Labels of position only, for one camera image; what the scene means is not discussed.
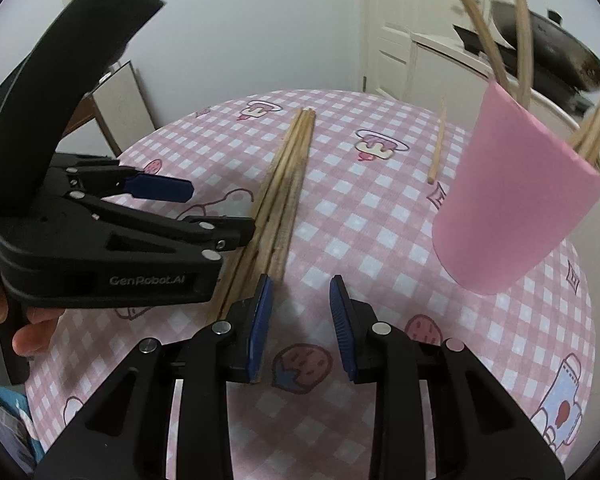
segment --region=table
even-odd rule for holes
[[[349,383],[342,370],[328,303],[334,274],[344,277],[353,298],[411,337],[465,341],[564,460],[593,373],[586,279],[566,240],[497,296],[463,290],[445,272],[432,248],[431,223],[468,132],[448,126],[439,181],[430,186],[438,122],[432,112],[352,92],[270,92],[191,114],[122,154],[123,164],[191,180],[196,192],[189,203],[113,200],[172,218],[247,215],[301,106],[314,108],[317,121],[262,382],[228,387],[235,477],[366,478],[375,387]],[[67,312],[27,382],[45,449],[142,338],[189,338],[205,317],[205,305]],[[174,478],[173,446],[168,469]]]

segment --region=blue gripper pad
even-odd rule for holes
[[[189,180],[141,173],[125,180],[124,192],[134,198],[185,203],[193,196]]]
[[[342,367],[349,375],[349,381],[353,381],[358,376],[358,364],[356,363],[356,343],[349,321],[349,315],[345,307],[345,301],[350,301],[349,297],[343,297],[346,290],[341,290],[338,280],[333,278],[329,286],[329,303],[331,306],[331,316],[336,330],[338,347],[340,348],[340,357]]]
[[[262,288],[256,288],[256,290],[260,290],[260,297],[258,298],[256,314],[249,337],[249,361],[247,370],[250,383],[253,383],[258,379],[260,365],[262,364],[262,355],[264,354],[264,345],[269,330],[271,308],[273,305],[273,282],[269,276],[264,275],[261,280],[264,280],[264,284]]]

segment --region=pink paper cup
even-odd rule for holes
[[[459,285],[503,292],[599,198],[600,173],[493,82],[433,222],[433,247]]]

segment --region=bundle of sticks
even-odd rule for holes
[[[531,88],[534,76],[531,19],[526,0],[515,1],[518,34],[518,93],[516,99],[522,107],[528,110],[531,104]],[[471,17],[484,51],[489,57],[497,83],[511,93],[502,56],[491,37],[489,27],[484,21],[478,5],[475,0],[462,0],[462,4],[469,17]],[[582,123],[581,127],[574,132],[569,140],[569,145],[589,164],[600,168],[600,103],[595,111]]]
[[[209,322],[223,319],[235,301],[250,298],[261,274],[274,283],[282,281],[314,126],[314,110],[296,111],[254,199],[253,238],[229,257],[210,304]]]

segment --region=frying pan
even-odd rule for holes
[[[502,37],[516,47],[516,7],[512,3],[494,0],[491,7],[493,23]],[[579,40],[558,23],[531,14],[536,63],[557,75],[565,83],[587,92],[600,88],[600,60]]]

